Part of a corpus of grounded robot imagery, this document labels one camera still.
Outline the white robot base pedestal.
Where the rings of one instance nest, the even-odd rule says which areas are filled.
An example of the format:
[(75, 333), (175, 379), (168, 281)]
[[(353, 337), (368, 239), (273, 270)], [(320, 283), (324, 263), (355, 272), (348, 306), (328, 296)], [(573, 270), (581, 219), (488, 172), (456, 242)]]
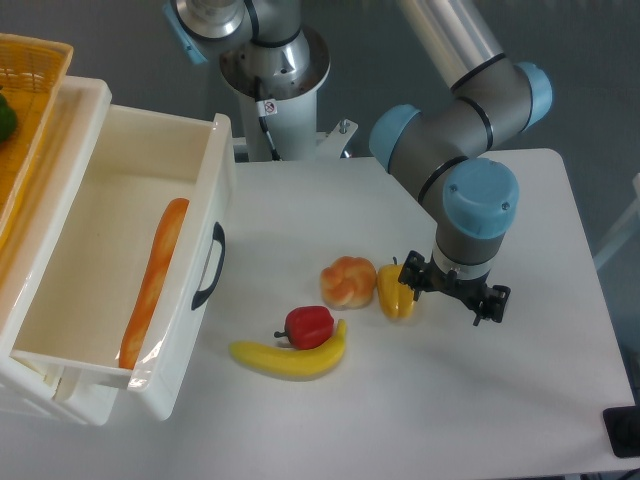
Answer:
[(283, 45), (248, 42), (225, 53), (220, 69), (237, 95), (251, 162), (339, 158), (358, 130), (347, 118), (329, 132), (317, 130), (317, 94), (329, 76), (330, 55), (307, 26)]

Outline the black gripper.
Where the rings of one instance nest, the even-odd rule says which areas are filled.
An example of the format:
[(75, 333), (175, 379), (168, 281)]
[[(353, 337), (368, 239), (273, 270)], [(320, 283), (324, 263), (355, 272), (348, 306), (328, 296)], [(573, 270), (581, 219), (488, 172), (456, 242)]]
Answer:
[(463, 279), (454, 270), (442, 271), (433, 259), (428, 263), (425, 257), (411, 250), (399, 273), (398, 282), (407, 286), (418, 300), (422, 292), (440, 292), (461, 301), (465, 306), (475, 306), (473, 326), (482, 320), (501, 323), (511, 294), (505, 285), (488, 287), (486, 280), (489, 273)]

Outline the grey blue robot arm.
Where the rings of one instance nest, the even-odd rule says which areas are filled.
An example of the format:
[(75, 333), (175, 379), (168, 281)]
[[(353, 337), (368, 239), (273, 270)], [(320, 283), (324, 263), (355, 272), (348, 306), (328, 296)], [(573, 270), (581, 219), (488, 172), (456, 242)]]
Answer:
[[(403, 1), (400, 9), (452, 93), (434, 116), (410, 105), (382, 115), (369, 148), (435, 220), (429, 257), (410, 253), (400, 282), (459, 300), (477, 321), (503, 319), (510, 289), (487, 278), (519, 199), (514, 174), (486, 158), (549, 111), (552, 87), (512, 63), (469, 1)], [(297, 1), (171, 1), (165, 15), (194, 63), (210, 58), (236, 93), (252, 161), (320, 155), (316, 92), (330, 67)]]

